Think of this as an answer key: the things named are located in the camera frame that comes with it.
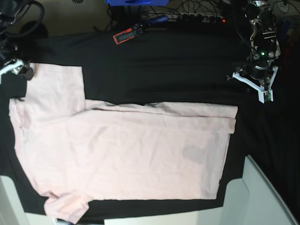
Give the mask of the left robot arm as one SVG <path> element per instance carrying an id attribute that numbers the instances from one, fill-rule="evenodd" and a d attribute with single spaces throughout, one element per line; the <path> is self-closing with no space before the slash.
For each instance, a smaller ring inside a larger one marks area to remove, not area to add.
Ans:
<path id="1" fill-rule="evenodd" d="M 231 75 L 257 91 L 261 103 L 274 100 L 272 85 L 278 72 L 275 61 L 281 54 L 276 34 L 275 16 L 267 0 L 248 0 L 246 3 L 230 1 L 232 18 L 240 38 L 250 48 L 250 54 L 243 62 L 236 63 L 236 71 Z M 238 13 L 244 12 L 251 26 L 249 41 L 238 29 Z"/>

